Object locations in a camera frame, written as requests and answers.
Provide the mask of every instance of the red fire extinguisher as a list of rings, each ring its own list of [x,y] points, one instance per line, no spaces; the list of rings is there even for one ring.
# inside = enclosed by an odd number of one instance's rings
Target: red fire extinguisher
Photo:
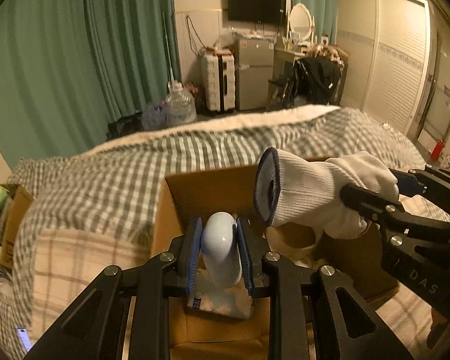
[[[437,144],[433,148],[432,154],[430,156],[432,161],[438,160],[438,157],[440,156],[440,153],[442,152],[442,149],[444,146],[445,146],[445,143],[441,139],[437,140]]]

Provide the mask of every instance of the silver refrigerator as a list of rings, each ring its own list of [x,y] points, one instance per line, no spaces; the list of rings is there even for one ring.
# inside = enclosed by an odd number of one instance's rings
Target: silver refrigerator
[[[239,39],[235,44],[235,101],[240,111],[267,106],[268,80],[274,69],[274,43]]]

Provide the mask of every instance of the checkered blanket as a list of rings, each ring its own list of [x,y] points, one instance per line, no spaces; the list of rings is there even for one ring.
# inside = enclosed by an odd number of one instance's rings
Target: checkered blanket
[[[44,231],[76,229],[147,248],[166,174],[254,164],[270,146],[303,158],[365,150],[391,168],[425,165],[401,133],[350,108],[307,122],[183,131],[89,156],[22,160],[9,182],[21,183],[35,202],[15,243],[13,299],[0,301],[1,346],[12,359],[25,354],[15,329],[32,322],[36,241]],[[78,254],[74,264],[79,272]]]
[[[106,266],[141,266],[149,254],[147,247],[102,234],[43,230],[36,242],[30,340],[36,342]]]

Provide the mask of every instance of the television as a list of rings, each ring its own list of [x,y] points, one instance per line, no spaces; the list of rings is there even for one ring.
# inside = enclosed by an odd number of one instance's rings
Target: television
[[[228,20],[285,25],[287,0],[228,0]]]

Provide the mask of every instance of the open cardboard box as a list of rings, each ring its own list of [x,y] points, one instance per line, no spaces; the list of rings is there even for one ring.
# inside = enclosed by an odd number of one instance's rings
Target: open cardboard box
[[[18,229],[22,223],[30,204],[34,198],[20,184],[1,184],[10,191],[13,202],[7,214],[7,221],[3,232],[2,254],[0,264],[6,268],[13,267],[13,248],[15,238],[17,238]]]
[[[256,170],[256,166],[246,166],[167,176],[160,194],[151,256],[168,250],[171,240],[187,229],[192,216],[200,216],[206,223],[217,211],[246,215],[253,231],[262,234],[265,228],[253,206]],[[356,289],[365,299],[389,299],[396,292],[397,281],[380,269],[382,249],[376,227],[356,240],[323,238],[319,251],[322,255],[318,257],[327,259],[354,279]],[[188,309],[183,299],[170,298],[171,359],[265,360],[269,315],[267,298],[255,300],[248,320]]]

